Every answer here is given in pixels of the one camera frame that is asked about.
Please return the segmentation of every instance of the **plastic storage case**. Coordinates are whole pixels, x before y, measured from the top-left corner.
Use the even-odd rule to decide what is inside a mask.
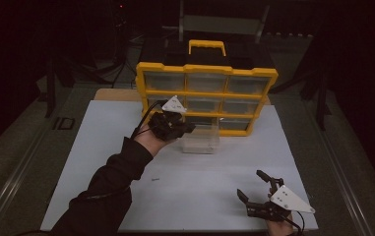
[[[219,120],[220,136],[248,136],[278,73],[255,43],[149,38],[137,66],[143,112],[157,96],[182,97],[186,120]]]

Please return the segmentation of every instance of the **clear plastic drawer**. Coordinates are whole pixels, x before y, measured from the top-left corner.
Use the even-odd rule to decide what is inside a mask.
[[[189,112],[219,112],[220,97],[187,96],[186,108]]]
[[[246,131],[251,119],[242,118],[219,118],[219,128],[221,130]]]
[[[242,94],[261,94],[269,80],[270,77],[231,76],[227,84],[227,91]]]
[[[145,72],[147,89],[184,90],[184,73]]]
[[[191,91],[223,92],[226,75],[212,73],[187,74],[187,89]]]
[[[223,113],[229,114],[252,115],[255,113],[259,102],[258,99],[225,98],[221,110]]]

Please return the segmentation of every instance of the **black sleeve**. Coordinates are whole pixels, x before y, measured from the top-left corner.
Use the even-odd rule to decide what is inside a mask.
[[[153,156],[125,137],[122,151],[108,158],[89,187],[70,202],[50,235],[115,235],[132,203],[130,184],[139,180]]]

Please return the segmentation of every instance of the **clear plastic container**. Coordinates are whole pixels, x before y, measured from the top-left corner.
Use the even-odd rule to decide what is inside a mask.
[[[184,90],[184,73],[145,72],[147,89]]]
[[[186,108],[189,112],[219,112],[220,97],[187,96]]]
[[[183,152],[212,154],[219,147],[219,127],[216,125],[196,125],[191,134],[181,138]]]
[[[221,111],[229,114],[252,115],[255,113],[259,102],[258,99],[225,98]]]
[[[227,91],[241,94],[262,94],[270,77],[231,76],[227,83]]]
[[[223,92],[226,75],[212,73],[187,74],[187,89],[191,91]]]
[[[219,118],[219,128],[221,130],[240,130],[246,131],[251,119],[244,118]]]

